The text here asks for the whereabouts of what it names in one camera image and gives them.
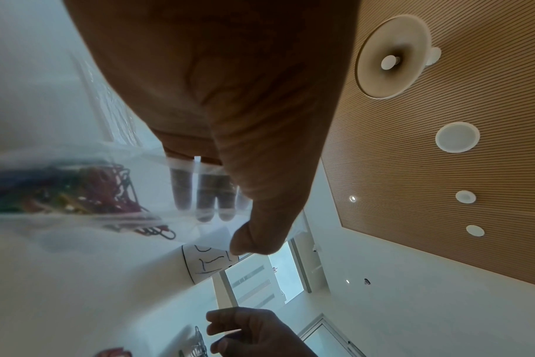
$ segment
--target ceiling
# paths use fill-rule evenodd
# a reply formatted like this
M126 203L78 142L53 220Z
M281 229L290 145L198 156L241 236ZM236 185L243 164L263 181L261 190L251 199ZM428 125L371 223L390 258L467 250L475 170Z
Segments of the ceiling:
M401 95L370 99L358 51L400 14L428 24L442 57ZM434 137L458 121L481 139L449 154ZM362 1L323 163L342 227L535 284L535 1Z

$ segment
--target white ceiling fixture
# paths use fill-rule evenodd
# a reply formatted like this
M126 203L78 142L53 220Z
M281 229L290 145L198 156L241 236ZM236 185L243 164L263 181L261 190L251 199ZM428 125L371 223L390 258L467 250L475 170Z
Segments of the white ceiling fixture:
M413 15L399 15L379 25L365 40L356 60L356 82L373 99L404 92L442 50L432 47L430 29Z
M469 225L466 227L467 233L476 236L476 237L482 237L485 235L485 231L483 228L476 226L476 225Z
M443 126L436 134L436 145L453 154L471 150L479 142L480 134L473 124L455 122Z
M477 200L477 196L471 191L458 191L456 199L461 203L470 204Z

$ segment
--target recessed ceiling light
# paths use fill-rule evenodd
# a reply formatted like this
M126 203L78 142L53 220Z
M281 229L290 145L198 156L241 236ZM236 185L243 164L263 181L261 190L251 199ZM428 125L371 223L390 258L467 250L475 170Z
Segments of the recessed ceiling light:
M459 191L458 193L456 193L456 199L461 203L470 204L475 202L477 197L475 196L475 193L471 191Z
M476 236L476 237L482 237L485 235L485 231L483 228L476 226L476 225L469 225L466 227L467 233Z
M465 122L450 123L438 130L436 145L446 152L458 153L473 149L479 142L479 129Z

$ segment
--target wood slat ceiling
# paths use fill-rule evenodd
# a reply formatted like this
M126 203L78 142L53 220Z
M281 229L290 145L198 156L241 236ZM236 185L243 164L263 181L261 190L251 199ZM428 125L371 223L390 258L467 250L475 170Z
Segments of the wood slat ceiling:
M400 14L428 24L442 57L400 96L367 98L357 53ZM443 152L436 132L457 121L481 140ZM323 164L343 227L535 284L535 0L363 0Z

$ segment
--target round ceiling light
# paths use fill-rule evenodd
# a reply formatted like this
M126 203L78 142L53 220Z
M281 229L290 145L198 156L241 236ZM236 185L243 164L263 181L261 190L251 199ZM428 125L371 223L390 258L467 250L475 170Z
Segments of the round ceiling light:
M442 51L432 47L424 21L399 15L381 23L364 41L356 60L356 82L373 99L401 94L424 67L436 63Z
M461 203L470 204L475 202L477 197L475 196L475 193L471 191L459 191L456 193L456 199Z
M475 226L475 225L469 225L466 227L466 231L467 233L473 235L473 236L476 236L476 237L482 237L485 235L485 231L483 230L483 228L479 227L479 226Z
M465 122L450 123L438 130L436 145L453 154L473 149L479 142L479 129Z

